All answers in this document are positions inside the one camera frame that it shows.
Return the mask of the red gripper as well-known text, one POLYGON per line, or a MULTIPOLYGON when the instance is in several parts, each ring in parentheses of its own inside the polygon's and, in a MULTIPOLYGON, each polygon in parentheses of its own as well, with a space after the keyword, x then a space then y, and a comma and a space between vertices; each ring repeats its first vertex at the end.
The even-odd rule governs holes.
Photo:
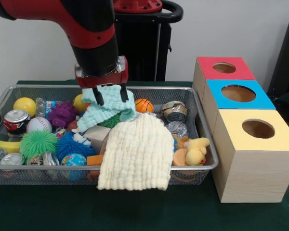
POLYGON ((98 105, 104 105, 104 99, 101 92, 97 89, 100 85, 119 85, 120 96, 122 102, 126 102, 128 98, 127 89, 125 83, 128 81, 128 62, 125 56, 118 57, 118 65, 113 72, 104 76, 88 76, 82 72, 79 64, 75 64, 75 77, 82 89, 92 88, 96 102, 98 105))

